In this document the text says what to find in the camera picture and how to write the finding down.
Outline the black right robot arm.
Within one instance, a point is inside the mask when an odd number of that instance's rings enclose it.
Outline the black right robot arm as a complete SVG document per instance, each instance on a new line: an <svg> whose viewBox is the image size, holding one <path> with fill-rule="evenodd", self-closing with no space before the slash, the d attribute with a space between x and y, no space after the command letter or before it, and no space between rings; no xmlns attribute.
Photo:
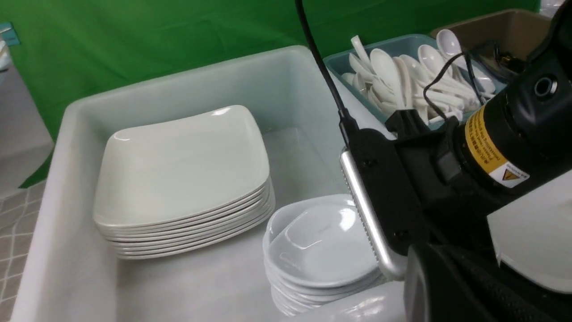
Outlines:
<svg viewBox="0 0 572 322"><path fill-rule="evenodd" d="M405 279L408 322L571 320L571 2L504 90L464 123L386 123L364 181Z"/></svg>

